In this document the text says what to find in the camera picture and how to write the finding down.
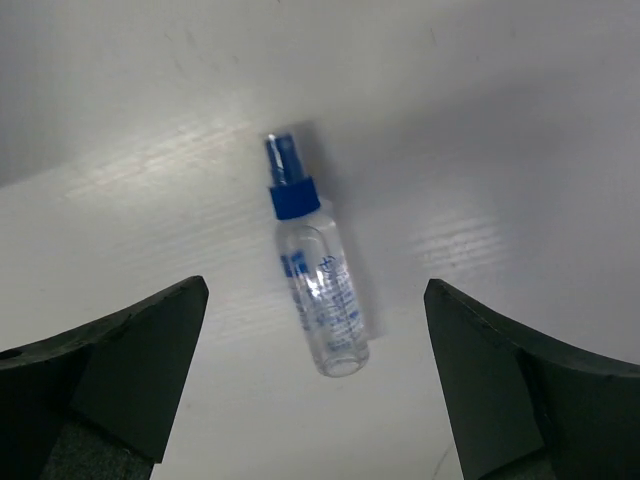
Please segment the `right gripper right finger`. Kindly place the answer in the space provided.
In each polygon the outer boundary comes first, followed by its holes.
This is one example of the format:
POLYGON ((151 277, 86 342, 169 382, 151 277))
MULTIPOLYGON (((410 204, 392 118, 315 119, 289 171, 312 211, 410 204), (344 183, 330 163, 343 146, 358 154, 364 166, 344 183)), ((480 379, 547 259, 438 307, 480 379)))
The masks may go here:
POLYGON ((638 478, 637 365, 538 332, 441 279, 424 304, 464 478, 638 478))

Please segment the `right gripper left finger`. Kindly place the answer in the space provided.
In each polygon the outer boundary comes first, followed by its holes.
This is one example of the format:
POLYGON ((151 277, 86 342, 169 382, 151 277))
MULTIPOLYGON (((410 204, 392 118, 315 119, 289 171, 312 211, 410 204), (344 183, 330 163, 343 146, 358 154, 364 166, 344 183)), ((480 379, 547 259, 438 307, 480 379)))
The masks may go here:
POLYGON ((4 479, 148 479, 163 460, 209 290, 192 276, 1 353, 4 479))

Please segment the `clear blue-capped spray bottle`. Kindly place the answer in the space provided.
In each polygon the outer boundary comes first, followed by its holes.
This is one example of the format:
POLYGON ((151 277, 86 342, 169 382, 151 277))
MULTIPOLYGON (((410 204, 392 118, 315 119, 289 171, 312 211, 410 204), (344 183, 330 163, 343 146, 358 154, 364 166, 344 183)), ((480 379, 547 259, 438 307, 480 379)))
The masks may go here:
POLYGON ((269 134, 264 146, 278 256, 313 362, 326 377, 352 375, 367 363, 369 348, 337 223, 306 173, 294 137, 269 134))

